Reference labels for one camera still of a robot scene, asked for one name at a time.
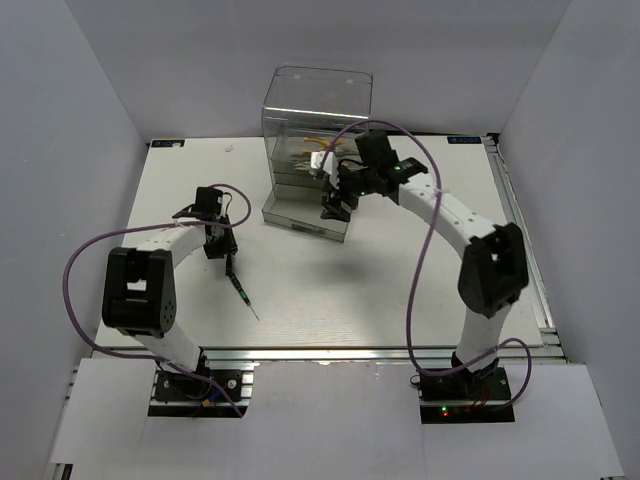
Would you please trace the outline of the yellow long nose pliers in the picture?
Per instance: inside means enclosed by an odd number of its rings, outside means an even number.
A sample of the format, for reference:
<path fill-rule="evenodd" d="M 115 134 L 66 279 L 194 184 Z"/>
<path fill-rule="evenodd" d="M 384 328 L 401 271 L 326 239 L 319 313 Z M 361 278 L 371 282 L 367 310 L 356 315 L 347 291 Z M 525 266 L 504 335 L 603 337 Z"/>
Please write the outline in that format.
<path fill-rule="evenodd" d="M 308 144 L 308 148 L 304 148 L 302 150 L 303 154 L 311 154 L 315 151 L 325 151 L 329 148 L 331 141 L 328 139 L 320 138 L 320 137 L 305 137 L 303 139 L 305 144 Z M 347 152 L 346 147 L 343 145 L 342 141 L 337 141 L 335 145 L 332 147 L 332 151 L 337 155 L 342 155 Z"/>

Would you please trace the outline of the orange black handled pliers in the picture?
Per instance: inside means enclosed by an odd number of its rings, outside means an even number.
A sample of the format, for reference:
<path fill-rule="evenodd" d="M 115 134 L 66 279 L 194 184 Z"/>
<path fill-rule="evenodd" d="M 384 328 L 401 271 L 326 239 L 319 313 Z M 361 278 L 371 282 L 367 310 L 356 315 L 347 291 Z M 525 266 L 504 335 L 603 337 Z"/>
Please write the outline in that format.
<path fill-rule="evenodd" d="M 307 173 L 313 173 L 316 170 L 312 155 L 305 155 L 293 158 L 293 168 L 296 171 L 302 171 Z"/>

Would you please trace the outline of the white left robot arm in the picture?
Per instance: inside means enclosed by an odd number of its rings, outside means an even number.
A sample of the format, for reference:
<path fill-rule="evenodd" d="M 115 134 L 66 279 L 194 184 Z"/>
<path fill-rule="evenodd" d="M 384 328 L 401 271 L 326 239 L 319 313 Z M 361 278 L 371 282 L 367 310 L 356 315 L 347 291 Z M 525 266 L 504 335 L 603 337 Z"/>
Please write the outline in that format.
<path fill-rule="evenodd" d="M 201 249 L 207 259 L 225 262 L 225 275 L 247 298 L 233 268 L 238 246 L 223 196 L 213 186 L 198 188 L 195 201 L 173 216 L 196 226 L 163 229 L 135 247 L 112 249 L 107 260 L 103 323 L 180 370 L 177 387 L 191 399 L 209 392 L 212 377 L 202 348 L 177 323 L 174 269 Z"/>

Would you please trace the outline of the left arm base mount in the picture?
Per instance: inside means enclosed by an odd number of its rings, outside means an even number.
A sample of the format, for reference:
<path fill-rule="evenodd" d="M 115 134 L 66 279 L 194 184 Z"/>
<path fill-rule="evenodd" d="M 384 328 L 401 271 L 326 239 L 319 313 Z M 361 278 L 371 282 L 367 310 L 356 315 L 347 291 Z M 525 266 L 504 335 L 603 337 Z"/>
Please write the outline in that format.
<path fill-rule="evenodd" d="M 156 363 L 148 406 L 149 417 L 239 419 L 249 406 L 256 363 L 201 355 L 195 379 L 167 363 Z"/>

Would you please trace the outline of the clear plastic drawer organizer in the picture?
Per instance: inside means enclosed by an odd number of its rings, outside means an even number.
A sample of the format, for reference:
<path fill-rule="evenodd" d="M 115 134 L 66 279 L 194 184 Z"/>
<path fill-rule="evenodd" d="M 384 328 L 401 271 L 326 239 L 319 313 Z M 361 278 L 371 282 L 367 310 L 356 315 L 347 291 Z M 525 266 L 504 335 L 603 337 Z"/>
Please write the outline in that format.
<path fill-rule="evenodd" d="M 371 112 L 368 72 L 285 64 L 275 69 L 261 126 L 271 176 L 265 222 L 327 240 L 345 240 L 348 225 L 321 217 L 325 181 L 309 171 L 344 127 Z"/>

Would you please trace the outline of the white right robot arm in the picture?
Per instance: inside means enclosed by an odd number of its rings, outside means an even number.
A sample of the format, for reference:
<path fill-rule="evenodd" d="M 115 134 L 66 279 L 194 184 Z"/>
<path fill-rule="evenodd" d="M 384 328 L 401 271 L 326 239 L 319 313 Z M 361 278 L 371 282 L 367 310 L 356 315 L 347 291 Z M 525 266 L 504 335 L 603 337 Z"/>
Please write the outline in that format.
<path fill-rule="evenodd" d="M 529 283 L 522 230 L 499 225 L 444 190 L 434 164 L 400 159 L 383 131 L 355 140 L 359 160 L 349 168 L 327 147 L 312 153 L 309 171 L 324 180 L 322 218 L 349 222 L 360 198 L 377 194 L 425 221 L 461 260 L 457 291 L 466 306 L 461 339 L 452 356 L 451 384 L 472 399 L 497 366 L 499 338 L 511 307 Z"/>

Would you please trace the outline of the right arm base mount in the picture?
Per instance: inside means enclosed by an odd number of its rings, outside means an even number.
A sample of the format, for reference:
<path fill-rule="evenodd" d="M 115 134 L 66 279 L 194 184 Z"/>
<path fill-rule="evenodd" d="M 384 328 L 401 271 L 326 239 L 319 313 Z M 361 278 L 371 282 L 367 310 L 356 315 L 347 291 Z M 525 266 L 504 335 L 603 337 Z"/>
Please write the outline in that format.
<path fill-rule="evenodd" d="M 416 373 L 410 384 L 419 396 L 423 425 L 462 425 L 514 423 L 512 393 L 506 371 L 498 367 L 493 373 L 469 386 L 455 376 L 424 376 Z"/>

